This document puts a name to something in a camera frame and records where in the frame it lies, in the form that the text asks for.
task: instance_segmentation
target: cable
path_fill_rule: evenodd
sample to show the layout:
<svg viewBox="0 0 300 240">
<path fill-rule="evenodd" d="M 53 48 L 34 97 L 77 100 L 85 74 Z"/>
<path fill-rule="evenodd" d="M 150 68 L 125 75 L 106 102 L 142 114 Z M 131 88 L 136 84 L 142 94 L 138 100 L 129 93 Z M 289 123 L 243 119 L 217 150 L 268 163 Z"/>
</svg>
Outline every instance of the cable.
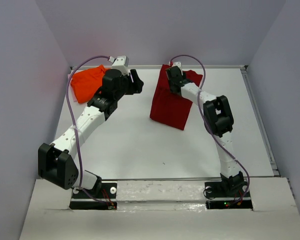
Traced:
<svg viewBox="0 0 300 240">
<path fill-rule="evenodd" d="M 93 56 L 90 57 L 89 59 L 85 60 L 84 62 L 80 63 L 70 74 L 70 76 L 68 77 L 68 81 L 66 83 L 66 91 L 65 91 L 65 99 L 66 99 L 66 103 L 68 105 L 69 108 L 69 112 L 71 115 L 71 120 L 72 120 L 72 124 L 74 126 L 74 134 L 75 134 L 75 144 L 76 144 L 76 149 L 78 152 L 78 158 L 79 158 L 79 166 L 80 166 L 80 182 L 79 182 L 79 189 L 81 189 L 89 198 L 95 200 L 96 202 L 100 202 L 100 203 L 104 203 L 104 201 L 100 201 L 96 198 L 94 198 L 93 196 L 91 196 L 84 188 L 81 187 L 82 185 L 82 179 L 83 179 L 83 175 L 84 175 L 84 168 L 83 168 L 83 164 L 82 164 L 82 157 L 81 157 L 81 151 L 80 151 L 80 144 L 79 144 L 79 135 L 78 135 L 78 130 L 77 130 L 77 124 L 76 124 L 76 119 L 75 119 L 75 115 L 74 112 L 72 110 L 71 104 L 70 104 L 70 100 L 69 100 L 69 86 L 70 86 L 70 82 L 71 79 L 73 77 L 73 75 L 76 73 L 76 71 L 81 68 L 83 65 L 85 65 L 87 62 L 93 60 L 93 59 L 107 59 L 109 60 L 109 56 L 105 56 L 105 55 L 98 55 L 98 56 Z"/>
<path fill-rule="evenodd" d="M 108 200 L 107 200 L 107 198 L 106 198 L 105 193 L 104 193 L 103 191 L 101 191 L 101 193 L 102 193 L 102 195 L 103 195 L 103 198 L 105 199 L 106 205 L 109 207 Z"/>
<path fill-rule="evenodd" d="M 204 116 L 204 113 L 202 111 L 202 108 L 200 106 L 200 93 L 202 91 L 202 88 L 204 86 L 204 83 L 205 83 L 205 80 L 206 80 L 206 68 L 204 66 L 204 64 L 199 60 L 197 59 L 196 57 L 194 56 L 191 56 L 191 55 L 187 55 L 187 54 L 181 54 L 181 55 L 178 55 L 178 56 L 175 56 L 173 57 L 171 60 L 170 60 L 170 63 L 172 63 L 172 61 L 178 57 L 189 57 L 189 58 L 192 58 L 194 60 L 196 60 L 200 66 L 202 67 L 203 69 L 203 78 L 202 78 L 202 81 L 201 81 L 201 84 L 199 86 L 200 88 L 200 91 L 198 92 L 198 96 L 197 96 L 197 105 L 198 105 L 198 108 L 199 108 L 199 111 L 200 111 L 200 115 L 203 119 L 203 122 L 204 122 L 204 125 L 206 126 L 206 129 L 208 131 L 208 133 L 212 136 L 213 140 L 215 141 L 216 144 L 218 144 L 218 146 L 223 150 L 225 151 L 237 164 L 239 164 L 239 166 L 244 170 L 245 174 L 246 174 L 246 177 L 247 177 L 247 185 L 246 185 L 246 189 L 244 191 L 244 193 L 242 194 L 242 196 L 236 200 L 233 204 L 236 204 L 238 202 L 240 202 L 244 197 L 245 195 L 247 194 L 247 192 L 249 191 L 249 186 L 250 186 L 250 176 L 249 176 L 249 173 L 248 171 L 244 168 L 244 166 L 236 159 L 236 157 L 234 155 L 232 155 L 231 152 L 229 152 L 224 146 L 222 146 L 222 144 L 218 141 L 218 139 L 216 138 L 216 136 L 212 133 L 212 129 L 211 127 L 209 126 L 208 124 L 208 121 L 206 119 L 206 117 Z"/>
<path fill-rule="evenodd" d="M 237 204 L 238 205 L 241 205 L 242 204 L 242 201 L 243 201 L 243 198 L 241 199 L 241 201 L 240 202 L 238 202 Z"/>
<path fill-rule="evenodd" d="M 234 195 L 234 199 L 232 200 L 232 202 L 234 202 L 237 198 L 237 194 Z"/>
<path fill-rule="evenodd" d="M 109 202 L 111 203 L 112 206 L 114 206 L 114 203 L 111 201 L 107 191 L 105 189 L 103 189 L 104 195 L 108 198 Z"/>
</svg>

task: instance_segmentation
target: white wall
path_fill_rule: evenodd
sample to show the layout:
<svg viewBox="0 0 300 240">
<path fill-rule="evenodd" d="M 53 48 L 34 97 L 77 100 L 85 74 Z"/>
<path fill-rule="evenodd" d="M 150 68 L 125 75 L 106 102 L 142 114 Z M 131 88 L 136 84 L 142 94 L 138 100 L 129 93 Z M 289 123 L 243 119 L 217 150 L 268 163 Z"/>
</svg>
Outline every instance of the white wall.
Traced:
<svg viewBox="0 0 300 240">
<path fill-rule="evenodd" d="M 285 0 L 36 2 L 71 66 L 100 54 L 160 65 L 185 53 L 207 65 L 246 65 Z"/>
<path fill-rule="evenodd" d="M 0 0 L 0 240 L 19 239 L 68 64 L 34 0 Z"/>
<path fill-rule="evenodd" d="M 300 211 L 300 0 L 288 0 L 248 67 L 280 173 Z"/>
</svg>

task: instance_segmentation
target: white backdrop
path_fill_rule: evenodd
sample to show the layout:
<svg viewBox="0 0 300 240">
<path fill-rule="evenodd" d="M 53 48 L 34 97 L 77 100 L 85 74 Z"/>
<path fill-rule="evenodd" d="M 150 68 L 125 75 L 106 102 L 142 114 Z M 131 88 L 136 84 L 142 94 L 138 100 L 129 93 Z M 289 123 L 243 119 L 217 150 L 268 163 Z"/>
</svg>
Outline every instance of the white backdrop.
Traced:
<svg viewBox="0 0 300 240">
<path fill-rule="evenodd" d="M 160 65 L 177 54 L 248 65 L 285 0 L 36 2 L 71 66 L 100 54 L 127 55 L 132 65 Z"/>
</svg>

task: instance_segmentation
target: orange cloth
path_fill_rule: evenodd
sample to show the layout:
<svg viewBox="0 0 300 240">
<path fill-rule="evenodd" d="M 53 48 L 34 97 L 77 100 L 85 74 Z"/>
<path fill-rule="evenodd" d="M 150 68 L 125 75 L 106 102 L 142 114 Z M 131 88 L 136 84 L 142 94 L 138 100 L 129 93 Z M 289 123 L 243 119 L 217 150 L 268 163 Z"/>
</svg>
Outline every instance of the orange cloth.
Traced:
<svg viewBox="0 0 300 240">
<path fill-rule="evenodd" d="M 102 85 L 102 78 L 109 68 L 100 65 L 77 72 L 73 75 L 71 87 L 79 104 L 88 102 L 99 87 Z"/>
</svg>

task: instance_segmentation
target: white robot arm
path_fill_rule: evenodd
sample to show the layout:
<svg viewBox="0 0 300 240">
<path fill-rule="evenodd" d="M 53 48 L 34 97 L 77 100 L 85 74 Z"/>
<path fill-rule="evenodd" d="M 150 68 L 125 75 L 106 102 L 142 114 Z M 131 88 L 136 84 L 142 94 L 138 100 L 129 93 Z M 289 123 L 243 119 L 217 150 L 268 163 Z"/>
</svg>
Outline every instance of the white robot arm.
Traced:
<svg viewBox="0 0 300 240">
<path fill-rule="evenodd" d="M 170 91 L 194 104 L 203 107 L 206 123 L 209 125 L 208 132 L 231 154 L 234 152 L 232 144 L 232 130 L 234 118 L 230 109 L 228 99 L 222 96 L 215 96 L 202 91 L 194 82 L 187 79 L 186 73 L 182 70 L 180 62 L 176 62 L 166 70 Z M 213 186 L 214 197 L 233 197 L 238 191 L 242 190 L 247 183 L 244 181 L 241 167 L 236 161 L 226 153 L 219 144 L 216 149 L 220 159 L 220 182 L 209 182 Z"/>
<path fill-rule="evenodd" d="M 113 62 L 111 69 L 105 72 L 102 86 L 87 103 L 82 114 L 76 120 L 80 146 L 88 139 L 97 127 L 103 124 L 117 109 L 118 101 L 124 95 L 139 94 L 144 83 L 139 79 L 137 71 L 128 71 L 128 58 L 119 56 L 109 59 Z M 38 174 L 63 189 L 78 188 L 80 175 L 74 159 L 77 155 L 77 144 L 74 126 L 70 126 L 64 134 L 51 144 L 43 143 L 38 149 Z M 98 192 L 101 177 L 84 171 L 81 187 Z"/>
</svg>

